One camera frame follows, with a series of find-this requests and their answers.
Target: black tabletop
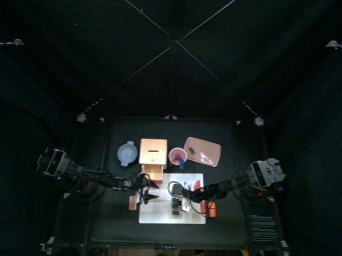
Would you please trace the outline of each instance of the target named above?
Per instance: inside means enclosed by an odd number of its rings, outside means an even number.
[[[126,141],[133,141],[139,149],[141,138],[167,139],[171,150],[173,147],[183,147],[188,137],[195,137],[220,145],[217,166],[211,167],[187,161],[183,170],[168,165],[165,172],[203,173],[205,185],[231,179],[236,172],[248,166],[249,163],[245,161],[259,160],[263,150],[259,138],[245,140],[248,136],[260,136],[253,125],[247,126],[251,128],[245,129],[243,134],[244,130],[236,133],[236,123],[228,121],[110,120],[105,128],[102,167],[117,176],[129,176],[132,172],[140,171],[137,160],[128,167],[120,166],[116,152]],[[139,209],[128,210],[129,195],[129,192],[105,189],[97,199],[90,225],[92,243],[216,249],[244,247],[247,232],[243,206],[232,193],[228,193],[224,199],[216,200],[217,217],[207,218],[203,225],[139,224]]]

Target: small box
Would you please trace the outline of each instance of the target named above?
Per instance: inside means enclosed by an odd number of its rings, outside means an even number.
[[[139,163],[141,172],[149,175],[153,182],[161,183],[167,163],[167,140],[141,139]]]

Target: gray bowl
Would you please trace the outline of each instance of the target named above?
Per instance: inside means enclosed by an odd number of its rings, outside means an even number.
[[[137,149],[133,145],[133,142],[126,141],[126,143],[122,144],[117,149],[117,158],[121,162],[121,166],[128,166],[128,164],[133,162],[136,157],[137,157]]]

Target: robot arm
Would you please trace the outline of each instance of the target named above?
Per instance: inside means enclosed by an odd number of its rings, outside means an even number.
[[[219,183],[209,184],[193,191],[179,188],[179,186],[175,189],[181,191],[177,192],[177,194],[181,194],[184,198],[189,199],[195,203],[199,203],[203,200],[224,198],[227,196],[227,192],[229,192],[235,187],[243,187],[244,185],[260,190],[265,190],[271,184],[283,181],[283,179],[284,173],[279,166],[279,161],[269,158],[264,161],[251,163],[245,174],[231,180],[224,180]]]
[[[140,173],[137,176],[118,177],[109,172],[88,170],[76,165],[69,160],[66,153],[60,149],[46,149],[44,154],[40,155],[37,171],[52,177],[68,175],[72,178],[76,177],[85,181],[92,181],[116,191],[136,191],[145,204],[149,199],[157,197],[148,194],[149,187],[157,188],[157,185],[149,180],[147,174]]]

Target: black ceiling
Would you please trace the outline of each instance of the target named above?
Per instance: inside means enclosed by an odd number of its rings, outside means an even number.
[[[22,40],[2,50],[72,115],[104,99],[114,115],[267,116],[327,54],[339,2],[8,0],[0,41]]]

